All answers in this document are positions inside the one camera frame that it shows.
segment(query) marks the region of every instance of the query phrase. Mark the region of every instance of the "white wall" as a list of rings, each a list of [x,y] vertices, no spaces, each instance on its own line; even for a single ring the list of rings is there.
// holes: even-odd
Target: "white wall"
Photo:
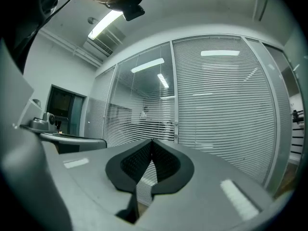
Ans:
[[[127,36],[123,45],[104,62],[96,76],[124,59],[150,47],[185,37],[207,34],[235,34],[257,38],[278,48],[282,48],[276,39],[259,22],[237,14],[190,13],[177,14],[163,18],[150,26],[135,30]]]
[[[88,96],[96,70],[39,34],[30,49],[24,77],[34,89],[31,98],[39,99],[42,109],[46,110],[51,85]]]

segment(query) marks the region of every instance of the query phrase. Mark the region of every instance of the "white label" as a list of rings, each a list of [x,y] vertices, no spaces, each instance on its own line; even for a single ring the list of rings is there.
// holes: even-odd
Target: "white label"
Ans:
[[[259,214],[258,209],[241,193],[231,180],[222,181],[220,187],[244,221],[250,220]]]
[[[72,167],[77,167],[77,166],[81,166],[81,165],[87,164],[88,162],[89,162],[89,160],[87,158],[82,158],[80,160],[64,163],[64,166],[66,168],[72,168]]]

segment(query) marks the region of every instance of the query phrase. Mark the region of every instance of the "ceiling light panel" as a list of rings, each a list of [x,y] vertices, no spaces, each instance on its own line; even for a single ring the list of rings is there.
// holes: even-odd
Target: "ceiling light panel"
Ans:
[[[206,93],[193,94],[193,96],[204,96],[204,95],[213,95],[213,93],[212,92],[206,92]]]
[[[138,67],[135,67],[133,69],[131,69],[131,72],[132,73],[136,73],[136,72],[139,72],[143,69],[147,69],[149,67],[153,67],[153,66],[156,66],[156,65],[159,65],[159,64],[163,64],[165,61],[163,58],[159,58],[159,59],[156,59],[156,60],[153,60],[153,61],[150,61],[148,63],[145,63],[145,64],[142,64],[142,65],[139,65]]]
[[[201,56],[238,56],[240,51],[216,50],[216,51],[202,51]]]
[[[162,74],[158,74],[157,76],[158,76],[158,78],[160,79],[160,81],[162,82],[162,84],[164,85],[164,87],[165,87],[165,88],[169,88],[169,85],[167,84],[167,82],[166,82],[164,76],[163,76]]]
[[[160,99],[172,99],[172,98],[175,98],[175,96],[161,97]]]
[[[123,14],[123,12],[119,11],[110,11],[108,15],[106,15],[96,26],[95,28],[90,32],[88,37],[91,40],[94,40],[106,27],[108,27],[115,19],[120,17]]]

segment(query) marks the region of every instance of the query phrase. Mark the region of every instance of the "doorway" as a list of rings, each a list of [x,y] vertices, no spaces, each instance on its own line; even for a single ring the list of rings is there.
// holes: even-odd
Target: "doorway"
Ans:
[[[57,130],[63,134],[79,136],[81,110],[84,98],[52,86],[47,112],[55,116]]]

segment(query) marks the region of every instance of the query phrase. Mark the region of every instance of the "glass wall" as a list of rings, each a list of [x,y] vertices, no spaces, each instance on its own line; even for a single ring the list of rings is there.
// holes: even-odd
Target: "glass wall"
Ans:
[[[274,194],[283,179],[289,160],[292,137],[290,102],[279,67],[265,46],[261,42],[252,39],[247,39],[247,43],[254,51],[258,61],[263,65],[275,102],[277,117],[276,150],[269,176],[265,182],[268,192]]]
[[[240,37],[174,41],[179,143],[222,157],[262,184],[275,151],[274,103]]]
[[[174,84],[170,44],[118,64],[107,107],[108,147],[139,139],[174,140]]]
[[[292,182],[295,180],[297,166],[301,161],[305,135],[303,111],[304,107],[302,95],[297,85],[293,69],[291,68],[284,53],[281,50],[269,45],[265,45],[265,47],[275,60],[277,67],[282,74],[285,86],[289,94],[289,101],[292,112],[291,150],[284,178],[280,184],[279,190],[276,192],[276,196],[279,196],[287,191],[288,184],[292,184]]]

